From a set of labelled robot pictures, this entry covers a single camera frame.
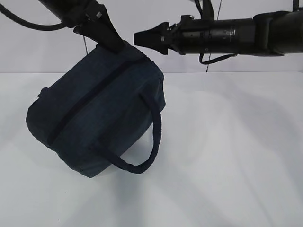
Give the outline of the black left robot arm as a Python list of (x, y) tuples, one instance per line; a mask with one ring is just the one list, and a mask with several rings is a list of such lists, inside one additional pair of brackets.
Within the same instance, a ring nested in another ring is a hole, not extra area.
[(73, 32), (87, 37), (105, 49), (119, 53), (124, 42), (114, 28), (105, 5), (96, 0), (41, 0)]

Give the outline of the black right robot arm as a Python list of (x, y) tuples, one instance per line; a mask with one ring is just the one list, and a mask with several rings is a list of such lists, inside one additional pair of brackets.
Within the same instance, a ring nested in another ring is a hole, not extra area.
[(263, 13), (253, 18), (229, 20), (192, 19), (183, 15), (170, 25), (134, 34), (134, 44), (167, 55), (239, 54), (283, 56), (303, 51), (302, 11)]

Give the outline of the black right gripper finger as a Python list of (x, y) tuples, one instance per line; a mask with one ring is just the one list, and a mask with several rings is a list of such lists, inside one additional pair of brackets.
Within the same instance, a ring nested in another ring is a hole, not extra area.
[(134, 40), (160, 40), (167, 33), (169, 26), (169, 22), (163, 22), (152, 29), (137, 32), (134, 34)]
[(169, 49), (173, 42), (170, 40), (147, 40), (147, 39), (134, 39), (134, 44), (140, 47), (155, 50), (163, 55), (168, 55)]

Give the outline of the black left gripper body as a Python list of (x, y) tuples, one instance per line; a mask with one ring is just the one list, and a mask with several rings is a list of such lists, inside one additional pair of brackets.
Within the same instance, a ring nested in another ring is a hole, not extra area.
[(80, 0), (67, 10), (63, 24), (72, 28), (74, 33), (92, 40), (107, 40), (111, 30), (102, 21), (106, 8), (95, 0)]

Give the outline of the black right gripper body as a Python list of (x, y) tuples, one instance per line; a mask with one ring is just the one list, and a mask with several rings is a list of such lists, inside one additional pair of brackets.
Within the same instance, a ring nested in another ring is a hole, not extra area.
[(210, 40), (212, 18), (195, 19), (192, 15), (182, 15), (180, 22), (169, 27), (168, 49), (179, 53), (207, 53), (206, 43)]

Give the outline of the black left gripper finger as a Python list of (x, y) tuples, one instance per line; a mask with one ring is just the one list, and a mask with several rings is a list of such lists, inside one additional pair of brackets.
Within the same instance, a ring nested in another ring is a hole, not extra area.
[(88, 22), (87, 37), (111, 52), (119, 53), (124, 48), (124, 42), (119, 34), (103, 22)]

